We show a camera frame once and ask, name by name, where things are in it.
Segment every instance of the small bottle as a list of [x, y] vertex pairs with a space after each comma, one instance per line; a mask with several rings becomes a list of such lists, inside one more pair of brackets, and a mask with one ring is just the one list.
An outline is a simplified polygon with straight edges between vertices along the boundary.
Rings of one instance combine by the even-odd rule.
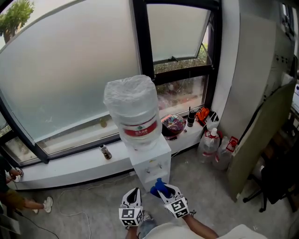
[[103, 118], [100, 118], [100, 125], [105, 128], [107, 126], [107, 122], [106, 120], [104, 120]]
[[111, 159], [112, 158], [112, 155], [108, 151], [106, 145], [100, 144], [100, 149], [101, 149], [101, 152], [103, 153], [105, 159]]
[[195, 120], [195, 114], [196, 114], [196, 112], [194, 110], [191, 110], [191, 108], [189, 107], [189, 114], [188, 114], [188, 120], [187, 120], [188, 127], [193, 126], [193, 123]]

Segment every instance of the orange object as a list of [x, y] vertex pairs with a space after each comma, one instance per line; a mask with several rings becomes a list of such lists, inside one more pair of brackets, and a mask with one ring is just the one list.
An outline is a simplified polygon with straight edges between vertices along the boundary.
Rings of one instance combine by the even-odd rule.
[[201, 126], [204, 126], [205, 120], [208, 117], [210, 110], [208, 108], [202, 108], [198, 113], [196, 113], [196, 119], [200, 123]]

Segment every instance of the cable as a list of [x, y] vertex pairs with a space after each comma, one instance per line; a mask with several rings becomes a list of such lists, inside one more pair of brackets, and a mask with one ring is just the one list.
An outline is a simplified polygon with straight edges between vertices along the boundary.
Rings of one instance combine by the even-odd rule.
[[49, 230], [47, 230], [47, 229], [45, 229], [45, 228], [42, 228], [42, 227], [36, 225], [34, 221], [32, 221], [32, 220], [29, 219], [28, 217], [24, 216], [20, 211], [15, 210], [15, 212], [16, 212], [17, 214], [19, 214], [21, 217], [24, 217], [24, 218], [26, 218], [27, 220], [29, 220], [30, 222], [32, 222], [32, 223], [33, 223], [35, 226], [37, 226], [38, 228], [43, 229], [43, 230], [45, 230], [45, 231], [47, 231], [47, 232], [52, 233], [53, 235], [55, 235], [55, 236], [57, 237], [57, 239], [59, 239], [59, 237], [58, 237], [55, 233], [53, 233], [53, 232], [51, 232], [51, 231], [49, 231]]
[[103, 185], [113, 184], [113, 183], [115, 183], [115, 182], [117, 182], [117, 181], [120, 181], [120, 180], [122, 180], [122, 179], [125, 179], [126, 177], [131, 177], [131, 175], [125, 176], [125, 177], [120, 178], [120, 179], [117, 179], [117, 180], [115, 180], [115, 181], [113, 181], [113, 182], [111, 182], [111, 183], [103, 183], [103, 184], [100, 184], [100, 185], [98, 185], [98, 186], [92, 186], [92, 187], [89, 187], [88, 189], [73, 189], [73, 190], [65, 190], [65, 191], [63, 191], [63, 192], [59, 195], [59, 197], [58, 197], [58, 199], [57, 199], [57, 205], [58, 205], [58, 211], [59, 211], [59, 213], [60, 213], [61, 215], [63, 215], [63, 216], [67, 216], [67, 217], [76, 216], [76, 215], [79, 215], [79, 214], [81, 214], [81, 213], [84, 214], [84, 215], [87, 217], [87, 223], [88, 223], [88, 228], [89, 228], [89, 239], [91, 239], [91, 236], [92, 236], [92, 230], [90, 229], [90, 225], [89, 225], [89, 217], [88, 217], [87, 213], [84, 212], [84, 211], [81, 211], [81, 212], [74, 213], [74, 214], [69, 214], [69, 215], [68, 215], [68, 214], [63, 214], [63, 213], [60, 211], [60, 207], [59, 207], [59, 199], [60, 199], [60, 197], [61, 197], [65, 192], [72, 192], [72, 191], [88, 191], [89, 189], [98, 188], [98, 187], [103, 186]]

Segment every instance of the shorts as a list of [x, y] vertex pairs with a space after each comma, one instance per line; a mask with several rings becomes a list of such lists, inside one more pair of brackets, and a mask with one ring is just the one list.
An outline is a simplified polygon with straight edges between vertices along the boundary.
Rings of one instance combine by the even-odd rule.
[[0, 201], [9, 208], [23, 210], [25, 207], [25, 198], [13, 189], [7, 192], [0, 192]]

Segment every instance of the chair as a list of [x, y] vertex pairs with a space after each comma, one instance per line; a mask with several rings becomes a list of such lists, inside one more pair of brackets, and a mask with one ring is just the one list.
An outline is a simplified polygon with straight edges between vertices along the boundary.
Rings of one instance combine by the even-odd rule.
[[289, 191], [289, 189], [299, 182], [299, 157], [296, 155], [296, 149], [299, 148], [299, 140], [296, 141], [292, 149], [285, 155], [279, 157], [273, 162], [269, 162], [262, 169], [262, 180], [257, 179], [254, 175], [249, 175], [248, 179], [253, 179], [260, 187], [260, 190], [249, 197], [243, 199], [246, 203], [263, 193], [263, 207], [259, 210], [266, 210], [267, 199], [271, 204], [287, 197], [291, 204], [292, 210], [296, 208], [292, 202], [291, 194], [298, 193], [298, 189]]

